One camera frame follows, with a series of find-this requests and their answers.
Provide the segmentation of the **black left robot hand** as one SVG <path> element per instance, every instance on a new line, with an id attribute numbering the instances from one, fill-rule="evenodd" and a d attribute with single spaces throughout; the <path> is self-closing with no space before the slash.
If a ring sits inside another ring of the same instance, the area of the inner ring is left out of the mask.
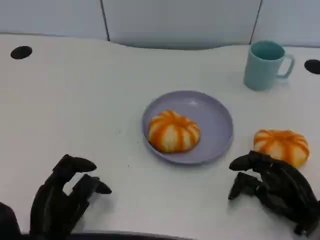
<path id="1" fill-rule="evenodd" d="M 92 195 L 112 193 L 99 177 L 87 174 L 96 169 L 88 159 L 64 155 L 34 197 L 29 235 L 65 240 L 87 210 Z"/>

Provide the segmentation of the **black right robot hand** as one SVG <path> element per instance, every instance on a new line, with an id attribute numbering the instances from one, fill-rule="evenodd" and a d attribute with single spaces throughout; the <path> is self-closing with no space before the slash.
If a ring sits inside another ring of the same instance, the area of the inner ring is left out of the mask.
<path id="1" fill-rule="evenodd" d="M 251 150 L 235 158 L 229 169 L 237 171 L 228 199 L 255 196 L 278 216 L 296 223 L 294 233 L 309 237 L 320 224 L 320 201 L 301 172 L 289 163 Z"/>

